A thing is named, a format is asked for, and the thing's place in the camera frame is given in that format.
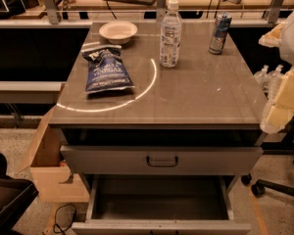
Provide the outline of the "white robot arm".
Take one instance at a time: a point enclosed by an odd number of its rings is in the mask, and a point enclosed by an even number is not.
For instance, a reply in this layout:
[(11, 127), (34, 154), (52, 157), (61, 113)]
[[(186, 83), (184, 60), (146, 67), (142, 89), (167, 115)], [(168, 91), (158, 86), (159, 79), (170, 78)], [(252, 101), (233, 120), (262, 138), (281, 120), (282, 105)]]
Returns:
[(282, 61), (291, 68), (276, 75), (269, 83), (268, 101), (264, 107), (261, 130), (273, 134), (283, 129), (294, 116), (294, 11), (287, 19), (259, 39), (266, 47), (277, 47)]

